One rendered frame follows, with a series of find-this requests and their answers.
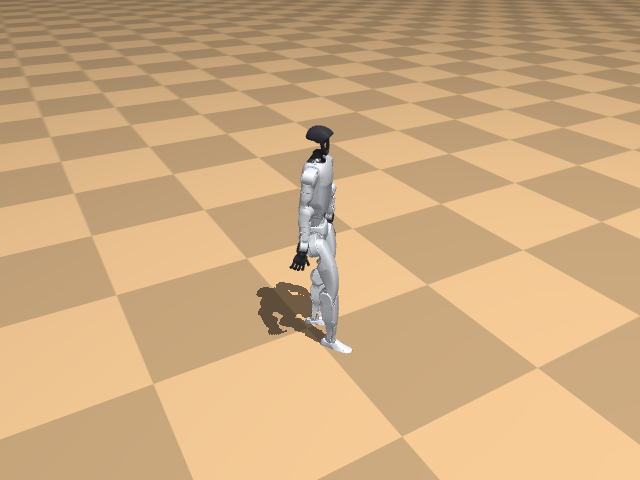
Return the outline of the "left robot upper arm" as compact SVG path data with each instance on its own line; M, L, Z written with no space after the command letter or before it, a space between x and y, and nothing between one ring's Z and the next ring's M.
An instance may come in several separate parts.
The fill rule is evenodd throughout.
M325 156L325 155L324 155L324 156ZM331 162L332 162L332 166L333 166L333 157L332 157L332 156L329 156L329 155L326 155L326 156L330 158L330 160L331 160ZM335 185L334 183L332 183L331 196L333 196L333 195L335 194L335 191L336 191L336 185ZM331 196L330 196L330 197L331 197Z

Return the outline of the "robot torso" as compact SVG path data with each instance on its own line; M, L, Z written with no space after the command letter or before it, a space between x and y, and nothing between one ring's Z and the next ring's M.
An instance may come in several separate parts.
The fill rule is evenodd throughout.
M317 234L319 239L326 239L328 235L328 222L324 218L324 214L329 207L331 188L333 181L333 167L329 157L324 156L325 163L316 163L321 159L316 159L312 163L305 162L302 173L308 168L314 168L318 170L318 182L314 188L312 201L309 206L314 209L314 216L310 218L311 227L310 235ZM314 163L313 163L314 162Z

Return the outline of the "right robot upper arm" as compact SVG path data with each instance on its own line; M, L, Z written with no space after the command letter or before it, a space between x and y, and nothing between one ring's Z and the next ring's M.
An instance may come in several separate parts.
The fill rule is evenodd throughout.
M308 168L302 173L301 176L301 194L299 202L299 214L302 209L308 209L312 218L314 216L314 209L309 206L312 201L314 188L318 182L318 170L314 168Z

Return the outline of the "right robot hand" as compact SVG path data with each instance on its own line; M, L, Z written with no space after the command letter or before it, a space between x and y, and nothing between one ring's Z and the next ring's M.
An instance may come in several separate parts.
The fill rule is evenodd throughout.
M309 261L307 259L308 257L306 255L307 252L308 252L308 249L307 249L306 252L301 252L301 251L299 251L299 247L300 247L300 243L298 243L297 250L296 250L296 252L298 254L294 257L293 263L292 263L291 266L289 266L289 268L292 269L294 267L294 265L296 264L295 267L293 268L293 270L297 269L297 271L300 271L300 269L301 269L302 271L304 271L305 264L307 263L307 266L310 265L310 263L309 263ZM309 245L308 245L308 248L309 248ZM298 265L299 265L299 267L298 267ZM301 268L301 266L302 266L302 268Z

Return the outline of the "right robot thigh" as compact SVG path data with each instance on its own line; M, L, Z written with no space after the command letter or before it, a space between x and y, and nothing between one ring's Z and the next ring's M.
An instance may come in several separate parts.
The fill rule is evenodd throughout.
M332 251L327 242L324 239L319 239L317 234L310 235L308 245L307 254L309 257L320 256L316 261L318 263L317 269L325 288L320 291L319 295L322 292L328 292L334 302L338 294L339 275Z

